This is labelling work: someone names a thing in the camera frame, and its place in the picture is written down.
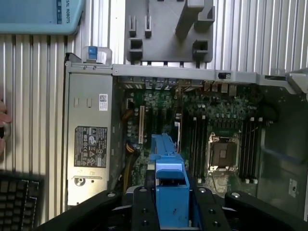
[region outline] warning label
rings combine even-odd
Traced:
[[[75,129],[75,167],[106,167],[107,128]]]

